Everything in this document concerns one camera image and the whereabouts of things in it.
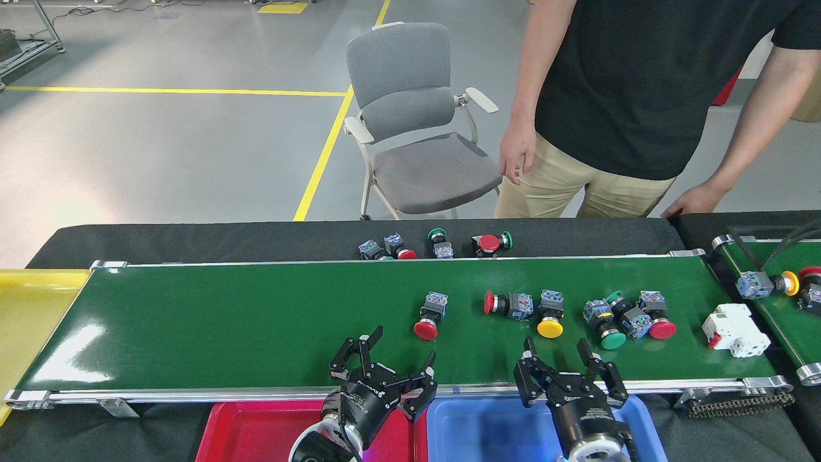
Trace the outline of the person's left hand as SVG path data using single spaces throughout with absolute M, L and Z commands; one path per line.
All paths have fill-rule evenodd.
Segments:
M 723 187 L 703 182 L 680 195 L 661 214 L 662 218 L 672 218 L 681 214 L 712 213 L 718 203 L 727 194 Z

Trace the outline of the person's right hand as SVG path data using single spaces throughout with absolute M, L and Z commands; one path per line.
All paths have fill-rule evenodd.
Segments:
M 533 117 L 513 117 L 500 143 L 498 168 L 512 184 L 520 185 L 530 172 L 536 155 L 536 127 Z

